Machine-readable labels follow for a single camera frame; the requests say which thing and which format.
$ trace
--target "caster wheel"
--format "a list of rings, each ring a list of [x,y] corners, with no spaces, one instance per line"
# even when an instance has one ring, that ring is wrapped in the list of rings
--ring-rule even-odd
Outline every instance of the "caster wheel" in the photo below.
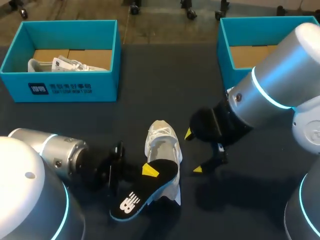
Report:
[[[186,8],[187,8],[186,0],[181,0],[181,1],[180,1],[180,4],[181,4],[181,8],[182,8],[182,9],[186,9]]]
[[[220,19],[224,17],[224,13],[222,11],[216,11],[214,16],[217,21],[220,21]]]
[[[20,13],[20,15],[21,15],[21,17],[22,17],[23,19],[27,19],[27,18],[28,18],[27,10],[25,10],[24,8],[21,8],[21,9],[19,10],[19,13]]]
[[[139,9],[139,7],[137,5],[131,5],[130,6],[130,13],[132,15],[138,15],[139,11],[140,11],[140,9]]]
[[[9,5],[13,11],[18,9],[18,5],[14,1],[9,1]]]
[[[278,6],[277,8],[276,8],[276,15],[277,16],[285,16],[286,15],[286,10],[284,9],[284,7],[283,6]]]
[[[190,9],[186,12],[186,17],[190,20],[194,20],[197,17],[197,14],[195,11]]]

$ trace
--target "logo on box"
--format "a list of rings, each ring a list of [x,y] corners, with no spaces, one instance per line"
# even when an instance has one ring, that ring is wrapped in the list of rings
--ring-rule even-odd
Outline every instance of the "logo on box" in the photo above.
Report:
[[[48,95],[49,92],[44,83],[28,83],[33,95]]]

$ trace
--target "sneaker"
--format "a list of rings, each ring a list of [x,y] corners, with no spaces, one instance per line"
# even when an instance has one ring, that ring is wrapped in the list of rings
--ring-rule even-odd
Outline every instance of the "sneaker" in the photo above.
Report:
[[[76,60],[70,60],[64,56],[54,58],[52,62],[41,62],[30,59],[28,72],[81,72],[81,71],[106,71],[104,68],[88,66]]]
[[[168,139],[168,137],[174,145],[175,163],[178,165],[178,174],[176,175],[172,183],[169,186],[167,186],[158,196],[156,196],[154,200],[158,200],[162,196],[166,196],[170,200],[175,200],[179,205],[181,205],[179,180],[180,163],[183,157],[177,135],[174,129],[168,123],[166,123],[163,120],[157,120],[151,125],[145,141],[144,154],[148,158],[147,162],[149,163],[151,155],[151,146],[154,146],[157,141],[160,141],[163,138]]]
[[[51,72],[51,69],[52,62],[37,61],[33,58],[28,61],[28,73]]]
[[[76,60],[70,60],[64,56],[54,58],[52,72],[82,72],[82,71],[107,71],[104,68],[88,66]]]

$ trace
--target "chair wheel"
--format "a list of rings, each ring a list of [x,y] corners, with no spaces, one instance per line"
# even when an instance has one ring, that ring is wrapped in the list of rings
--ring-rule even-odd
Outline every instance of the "chair wheel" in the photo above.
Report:
[[[197,14],[195,11],[189,9],[187,12],[186,12],[186,17],[190,20],[194,20],[196,17],[197,17]]]
[[[284,9],[284,7],[283,6],[278,6],[277,8],[276,8],[276,15],[277,16],[285,16],[286,15],[286,10]]]
[[[217,21],[220,21],[220,19],[224,17],[224,13],[222,11],[215,11],[214,16]]]
[[[140,12],[140,8],[137,5],[135,5],[135,4],[130,5],[130,13],[132,15],[138,15],[139,12]]]
[[[18,9],[18,5],[14,1],[9,1],[9,5],[13,11]]]
[[[21,17],[23,19],[27,19],[28,18],[27,10],[25,10],[24,8],[19,9],[19,13],[20,13],[20,15],[21,15]]]

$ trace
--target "shoe lace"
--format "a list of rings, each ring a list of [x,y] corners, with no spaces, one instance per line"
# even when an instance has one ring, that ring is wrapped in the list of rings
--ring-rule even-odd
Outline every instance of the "shoe lace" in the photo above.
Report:
[[[87,65],[86,64],[82,64],[81,62],[77,61],[77,60],[72,60],[71,61],[74,64],[74,70],[86,70],[87,69]]]
[[[148,138],[148,144],[152,142],[159,134],[171,135],[169,127],[162,127],[157,130],[149,130],[150,137]]]

